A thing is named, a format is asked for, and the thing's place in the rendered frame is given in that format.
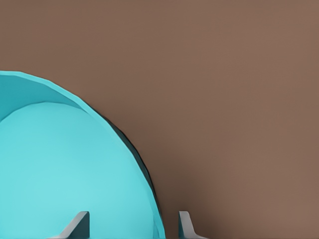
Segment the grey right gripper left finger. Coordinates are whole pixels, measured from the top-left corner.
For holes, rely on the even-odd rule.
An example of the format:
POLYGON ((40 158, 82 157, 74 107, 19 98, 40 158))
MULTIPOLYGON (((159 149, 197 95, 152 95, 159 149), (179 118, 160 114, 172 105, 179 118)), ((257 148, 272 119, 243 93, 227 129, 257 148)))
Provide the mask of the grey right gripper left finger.
POLYGON ((89 239, 89 211, 79 212, 60 234, 47 239, 89 239))

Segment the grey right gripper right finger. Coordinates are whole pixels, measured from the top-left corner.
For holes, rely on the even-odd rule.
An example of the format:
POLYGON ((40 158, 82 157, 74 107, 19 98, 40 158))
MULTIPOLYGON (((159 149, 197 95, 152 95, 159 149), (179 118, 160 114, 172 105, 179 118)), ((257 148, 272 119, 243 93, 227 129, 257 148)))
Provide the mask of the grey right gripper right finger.
POLYGON ((178 212, 178 238, 179 239, 208 239, 198 235, 193 227, 188 211, 178 212))

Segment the turquoise round plate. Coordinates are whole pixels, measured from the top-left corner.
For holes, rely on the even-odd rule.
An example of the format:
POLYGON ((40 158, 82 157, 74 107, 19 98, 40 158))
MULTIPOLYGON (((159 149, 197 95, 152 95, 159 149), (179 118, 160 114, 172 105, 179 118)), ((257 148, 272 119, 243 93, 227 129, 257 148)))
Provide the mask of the turquoise round plate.
POLYGON ((78 96, 0 71, 0 239, 165 239, 137 149, 78 96))

